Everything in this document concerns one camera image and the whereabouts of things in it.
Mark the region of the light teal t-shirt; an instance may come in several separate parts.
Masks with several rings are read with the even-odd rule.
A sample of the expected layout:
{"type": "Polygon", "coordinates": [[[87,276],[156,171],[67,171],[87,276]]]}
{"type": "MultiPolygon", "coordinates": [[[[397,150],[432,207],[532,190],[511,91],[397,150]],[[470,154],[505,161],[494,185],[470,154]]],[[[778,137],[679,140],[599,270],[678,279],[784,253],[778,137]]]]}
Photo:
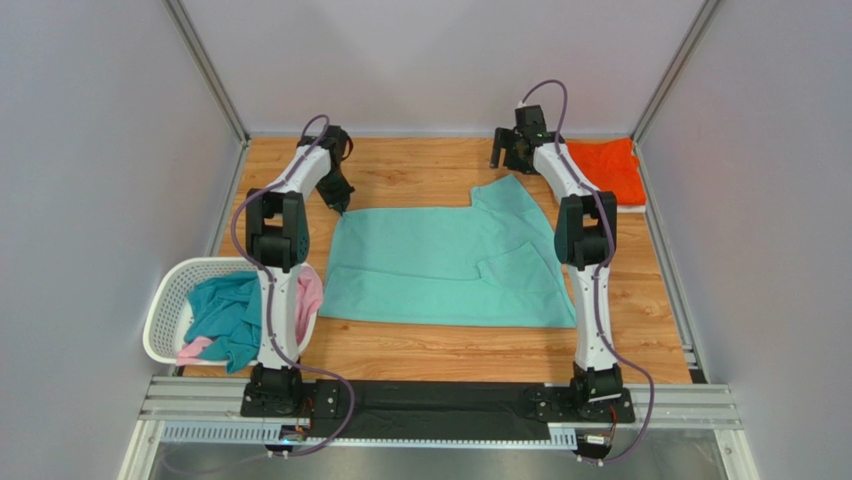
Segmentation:
{"type": "Polygon", "coordinates": [[[576,325],[553,229],[516,177],[466,207],[372,208],[334,230],[320,312],[422,325],[576,325]]]}

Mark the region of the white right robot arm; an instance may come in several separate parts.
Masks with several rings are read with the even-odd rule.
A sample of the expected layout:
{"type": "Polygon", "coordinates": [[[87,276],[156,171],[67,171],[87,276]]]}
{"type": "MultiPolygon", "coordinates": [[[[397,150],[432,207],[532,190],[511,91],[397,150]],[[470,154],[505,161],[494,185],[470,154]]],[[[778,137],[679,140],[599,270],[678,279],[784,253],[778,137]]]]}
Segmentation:
{"type": "Polygon", "coordinates": [[[554,250],[574,293],[577,348],[567,400],[580,417],[608,419],[623,402],[613,353],[610,263],[616,250],[617,199],[582,173],[565,140],[547,128],[543,109],[518,104],[515,126],[495,129],[490,166],[544,177],[559,203],[554,250]]]}

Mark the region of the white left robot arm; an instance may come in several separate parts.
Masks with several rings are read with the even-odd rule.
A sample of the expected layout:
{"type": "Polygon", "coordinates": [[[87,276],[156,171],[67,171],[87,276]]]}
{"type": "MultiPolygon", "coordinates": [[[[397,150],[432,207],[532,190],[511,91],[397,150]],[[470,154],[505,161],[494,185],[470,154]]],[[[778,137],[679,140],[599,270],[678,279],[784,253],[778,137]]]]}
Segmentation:
{"type": "Polygon", "coordinates": [[[354,189],[341,163],[352,147],[337,125],[303,134],[286,169],[266,187],[250,190],[238,208],[245,237],[236,246],[257,267],[262,298],[261,342],[244,390],[244,417],[295,417],[303,411],[300,357],[310,338],[299,331],[299,276],[310,250],[306,201],[317,192],[330,209],[346,211],[354,189]]]}

